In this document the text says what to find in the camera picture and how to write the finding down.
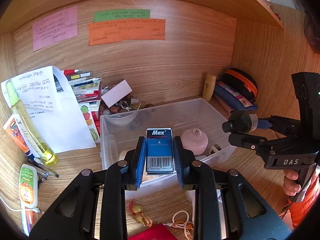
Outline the person right hand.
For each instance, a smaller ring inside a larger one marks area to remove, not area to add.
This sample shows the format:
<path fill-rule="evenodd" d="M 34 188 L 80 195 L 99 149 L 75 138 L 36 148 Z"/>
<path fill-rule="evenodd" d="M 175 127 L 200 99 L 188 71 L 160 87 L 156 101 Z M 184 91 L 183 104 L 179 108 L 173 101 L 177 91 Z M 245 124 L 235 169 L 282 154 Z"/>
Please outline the person right hand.
<path fill-rule="evenodd" d="M 295 180 L 298 179 L 298 172 L 295 170 L 284 170 L 283 172 L 284 172 L 284 182 L 283 182 L 284 192 L 288 196 L 295 196 L 297 193 L 300 192 L 302 188 L 299 184 L 295 183 Z M 307 190 L 310 187 L 310 185 L 314 183 L 314 181 L 318 178 L 318 175 L 319 175 L 319 166 L 316 167 L 310 182 L 304 188 L 305 190 Z"/>

